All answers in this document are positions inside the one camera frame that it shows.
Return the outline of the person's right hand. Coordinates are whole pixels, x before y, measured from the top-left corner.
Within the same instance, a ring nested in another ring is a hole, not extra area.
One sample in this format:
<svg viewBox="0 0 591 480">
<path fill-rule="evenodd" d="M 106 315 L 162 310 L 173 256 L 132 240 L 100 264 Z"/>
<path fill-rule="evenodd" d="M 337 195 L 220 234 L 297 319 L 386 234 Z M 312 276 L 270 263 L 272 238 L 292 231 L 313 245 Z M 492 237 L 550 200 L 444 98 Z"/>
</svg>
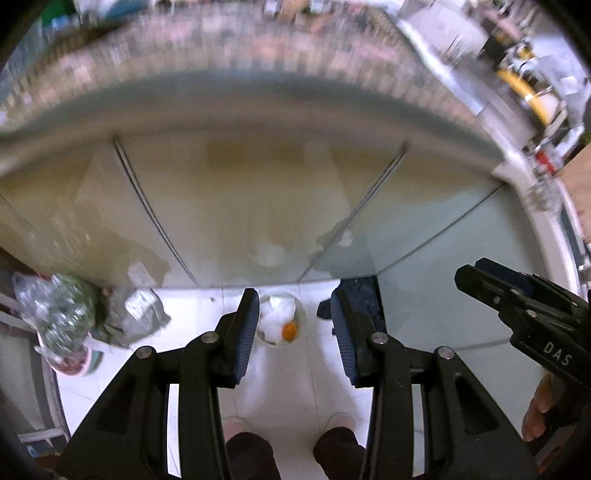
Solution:
<svg viewBox="0 0 591 480">
<path fill-rule="evenodd" d="M 545 431 L 544 415 L 560 400 L 564 382 L 546 374 L 539 382 L 522 422 L 522 438 L 526 442 L 539 438 Z"/>
</svg>

